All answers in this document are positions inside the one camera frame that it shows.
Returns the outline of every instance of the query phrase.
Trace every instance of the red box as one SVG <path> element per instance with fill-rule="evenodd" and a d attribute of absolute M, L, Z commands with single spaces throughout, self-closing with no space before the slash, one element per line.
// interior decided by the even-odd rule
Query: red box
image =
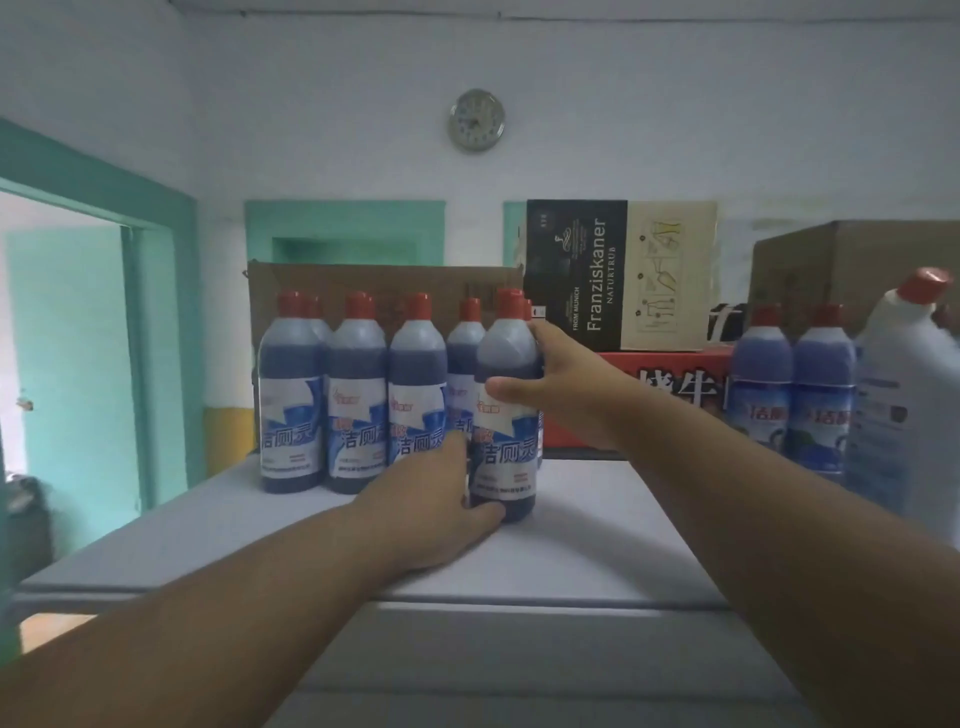
<path fill-rule="evenodd" d="M 599 355 L 628 375 L 669 390 L 720 417 L 732 351 L 732 347 L 718 347 L 703 352 L 604 352 Z M 543 423 L 543 446 L 585 447 L 549 417 Z"/>

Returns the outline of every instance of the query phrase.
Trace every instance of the person's right arm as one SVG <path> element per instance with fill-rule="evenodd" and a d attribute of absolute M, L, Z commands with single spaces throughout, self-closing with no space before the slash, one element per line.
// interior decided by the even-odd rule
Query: person's right arm
<path fill-rule="evenodd" d="M 490 394 L 627 457 L 822 718 L 960 725 L 960 553 L 558 328 L 531 328 L 544 378 L 492 378 Z"/>

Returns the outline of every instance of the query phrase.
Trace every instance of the person's left arm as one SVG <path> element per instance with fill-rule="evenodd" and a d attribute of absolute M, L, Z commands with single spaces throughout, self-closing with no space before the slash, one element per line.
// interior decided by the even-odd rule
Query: person's left arm
<path fill-rule="evenodd" d="M 367 599 L 496 529 L 501 505 L 462 504 L 466 461 L 464 438 L 448 435 L 442 448 L 393 465 L 350 505 L 20 658 L 0 670 L 3 725 L 262 725 Z"/>

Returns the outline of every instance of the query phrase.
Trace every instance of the bottle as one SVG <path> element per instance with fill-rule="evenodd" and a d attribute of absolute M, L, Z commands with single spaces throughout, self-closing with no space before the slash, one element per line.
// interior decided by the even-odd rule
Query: bottle
<path fill-rule="evenodd" d="M 480 323 L 480 299 L 460 301 L 460 323 L 446 338 L 446 428 L 459 429 L 469 439 L 473 430 L 473 376 L 477 347 L 487 333 Z"/>
<path fill-rule="evenodd" d="M 323 477 L 323 346 L 309 305 L 298 291 L 281 292 L 278 316 L 260 340 L 260 476 L 268 493 L 305 491 Z"/>
<path fill-rule="evenodd" d="M 323 386 L 324 396 L 321 400 L 320 408 L 320 454 L 321 454 L 321 475 L 326 477 L 326 409 L 327 409 L 327 397 L 329 396 L 329 385 L 330 385 L 330 375 L 328 372 L 328 362 L 327 359 L 330 356 L 330 339 L 333 338 L 333 331 L 330 330 L 330 326 L 327 325 L 324 320 L 324 302 L 321 301 L 320 296 L 311 296 L 309 300 L 309 320 L 310 327 L 313 328 L 313 332 L 317 334 L 317 338 L 320 339 L 320 372 L 321 372 L 321 385 Z"/>
<path fill-rule="evenodd" d="M 390 345 L 390 464 L 438 448 L 446 432 L 446 343 L 430 321 L 430 296 L 407 299 L 407 320 Z"/>
<path fill-rule="evenodd" d="M 951 283 L 921 268 L 870 314 L 856 342 L 844 483 L 960 546 L 960 349 L 930 318 Z"/>
<path fill-rule="evenodd" d="M 387 344 L 373 299 L 347 294 L 346 318 L 329 349 L 327 487 L 356 494 L 387 462 Z"/>
<path fill-rule="evenodd" d="M 484 385 L 491 376 L 540 378 L 540 352 L 525 318 L 526 301 L 520 291 L 497 291 L 497 319 L 477 348 L 473 378 L 470 505 L 502 501 L 505 523 L 525 518 L 537 498 L 537 410 L 495 400 Z"/>
<path fill-rule="evenodd" d="M 783 452 L 792 382 L 793 352 L 780 330 L 780 307 L 759 305 L 750 328 L 733 347 L 727 424 Z"/>
<path fill-rule="evenodd" d="M 526 321 L 529 324 L 534 320 L 534 305 L 530 299 L 527 299 Z M 540 357 L 540 376 L 543 376 L 543 357 Z M 543 412 L 537 413 L 537 469 L 543 465 Z"/>
<path fill-rule="evenodd" d="M 856 354 L 840 326 L 842 306 L 824 303 L 793 348 L 793 389 L 787 456 L 798 465 L 841 481 L 850 431 Z"/>

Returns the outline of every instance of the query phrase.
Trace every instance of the ceiling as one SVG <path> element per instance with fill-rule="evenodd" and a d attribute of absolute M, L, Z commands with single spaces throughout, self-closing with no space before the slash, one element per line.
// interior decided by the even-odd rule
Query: ceiling
<path fill-rule="evenodd" d="M 184 12 L 442 14 L 505 19 L 886 20 L 960 18 L 957 0 L 170 0 Z"/>

